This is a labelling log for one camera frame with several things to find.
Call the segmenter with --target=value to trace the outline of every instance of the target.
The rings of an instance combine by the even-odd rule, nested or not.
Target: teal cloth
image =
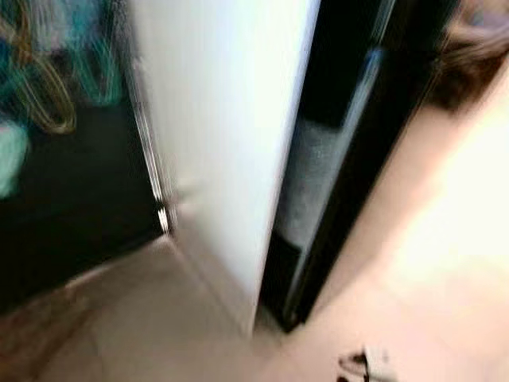
[[[0,122],[0,199],[16,190],[17,175],[29,148],[23,127],[13,121]]]

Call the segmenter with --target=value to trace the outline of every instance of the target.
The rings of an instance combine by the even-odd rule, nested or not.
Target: white wall
[[[245,332],[318,3],[131,4],[156,149],[179,201],[177,241]]]

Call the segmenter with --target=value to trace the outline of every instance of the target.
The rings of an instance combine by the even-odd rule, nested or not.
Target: white door
[[[319,0],[133,0],[179,247],[249,333]]]

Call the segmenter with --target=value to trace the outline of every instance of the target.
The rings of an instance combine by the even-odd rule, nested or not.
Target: beige floor
[[[403,381],[509,381],[509,76],[461,119],[419,111],[319,309],[243,339],[164,238],[86,284],[100,309],[41,382],[335,381],[337,357],[390,351]]]

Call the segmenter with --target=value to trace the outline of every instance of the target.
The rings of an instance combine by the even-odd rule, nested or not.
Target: tile floor
[[[509,72],[461,119],[418,112],[290,335],[261,310],[243,339],[160,238],[78,286],[98,312],[40,382],[333,382],[366,342],[402,381],[509,381],[508,110]]]

